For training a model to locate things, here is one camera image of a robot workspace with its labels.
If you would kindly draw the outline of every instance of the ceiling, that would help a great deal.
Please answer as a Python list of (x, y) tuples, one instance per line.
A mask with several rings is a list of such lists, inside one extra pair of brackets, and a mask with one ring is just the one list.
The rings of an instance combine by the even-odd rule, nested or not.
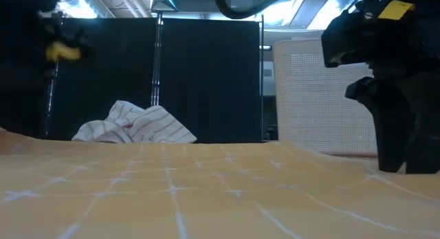
[[(132, 7), (123, 0), (82, 0), (82, 4), (88, 4), (89, 9), (95, 12), (91, 17), (116, 17), (131, 18), (134, 14), (141, 16), (140, 9), (134, 3), (135, 0), (127, 0)], [(252, 5), (260, 0), (227, 0), (233, 8), (242, 8)], [(354, 10), (354, 4), (359, 0), (280, 0), (267, 8), (263, 14), (266, 27), (277, 29), (289, 28), (290, 30), (323, 30), (330, 21), (338, 16), (343, 10)], [(137, 0), (143, 10), (151, 14), (151, 0)], [(154, 10), (163, 10), (164, 17), (177, 17), (187, 19), (222, 19), (227, 20), (215, 5), (214, 0), (173, 0), (178, 12), (160, 3), (153, 7)], [(73, 17), (82, 17), (84, 13), (70, 13)], [(260, 15), (255, 15), (247, 20), (261, 20)]]

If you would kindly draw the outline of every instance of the black cable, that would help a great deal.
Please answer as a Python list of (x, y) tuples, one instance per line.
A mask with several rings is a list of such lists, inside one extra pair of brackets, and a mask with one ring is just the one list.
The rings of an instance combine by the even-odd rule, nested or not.
[(217, 7), (219, 8), (220, 12), (226, 17), (230, 19), (245, 19), (255, 14), (258, 14), (259, 12), (263, 11), (265, 8), (268, 8), (270, 5), (272, 5), (277, 1), (279, 0), (262, 0), (256, 5), (253, 5), (244, 10), (232, 9), (228, 5), (226, 0), (215, 0), (215, 3), (217, 4)]

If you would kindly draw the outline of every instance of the yellow object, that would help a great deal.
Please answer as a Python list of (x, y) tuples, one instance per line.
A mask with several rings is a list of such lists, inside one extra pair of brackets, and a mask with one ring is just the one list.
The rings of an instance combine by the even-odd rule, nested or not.
[(400, 20), (409, 10), (414, 10), (413, 3), (393, 0), (379, 15), (380, 19)]
[(53, 42), (46, 49), (46, 59), (56, 62), (60, 58), (66, 60), (79, 60), (81, 58), (81, 51), (79, 48), (68, 47), (60, 42)]

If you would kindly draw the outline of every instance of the metal pole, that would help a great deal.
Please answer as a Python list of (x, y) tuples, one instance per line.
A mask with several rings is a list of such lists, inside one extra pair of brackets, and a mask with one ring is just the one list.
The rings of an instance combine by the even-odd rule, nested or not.
[(146, 10), (144, 9), (144, 6), (142, 5), (142, 3), (140, 3), (139, 0), (132, 0), (132, 1), (136, 5), (136, 7), (139, 9), (140, 14), (142, 14), (142, 16), (144, 16), (144, 17), (153, 17), (150, 12), (146, 12)]
[(133, 14), (134, 17), (140, 17), (140, 15), (138, 14), (138, 12), (136, 12), (135, 8), (131, 5), (129, 0), (122, 0), (122, 2), (124, 2), (124, 4), (130, 10), (131, 14)]
[[(63, 13), (58, 12), (56, 14), (52, 14), (52, 18), (55, 19), (56, 26), (59, 27), (61, 31), (63, 25)], [(45, 121), (43, 126), (43, 130), (44, 130), (43, 137), (46, 139), (49, 137), (50, 122), (52, 120), (52, 109), (54, 102), (56, 79), (58, 77), (58, 66), (59, 66), (59, 62), (56, 61), (55, 67), (53, 68), (53, 70), (49, 71), (50, 73), (48, 75), (50, 78), (50, 84), (47, 87), (47, 103), (46, 103)]]
[(159, 91), (160, 91), (160, 56), (162, 52), (162, 29), (164, 21), (162, 12), (157, 13), (156, 25), (156, 42), (154, 51), (154, 66), (153, 66), (153, 89), (151, 91), (151, 106), (159, 105)]
[(261, 141), (264, 139), (264, 15), (261, 15), (261, 39), (260, 39), (260, 95), (261, 95)]

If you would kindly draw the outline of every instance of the ceiling light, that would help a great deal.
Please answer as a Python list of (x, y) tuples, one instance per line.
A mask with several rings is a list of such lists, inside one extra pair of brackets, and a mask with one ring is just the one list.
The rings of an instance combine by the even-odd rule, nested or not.
[(264, 15), (264, 23), (265, 24), (276, 24), (279, 21), (283, 20), (283, 15), (286, 11), (292, 8), (290, 1), (276, 3), (271, 5), (270, 7), (264, 9), (261, 14)]
[(330, 22), (341, 15), (342, 8), (337, 0), (328, 0), (319, 10), (313, 21), (310, 23), (308, 30), (325, 30)]
[(349, 9), (349, 13), (353, 13), (353, 12), (355, 12), (356, 11), (356, 6), (355, 5), (353, 5), (352, 7), (350, 7), (350, 9)]
[(263, 45), (263, 46), (261, 46), (261, 45), (260, 45), (260, 49), (263, 49), (263, 50), (271, 50), (271, 49), (272, 49), (272, 46), (270, 46), (270, 45)]
[(85, 0), (69, 0), (58, 2), (59, 8), (74, 18), (95, 19), (98, 15)]

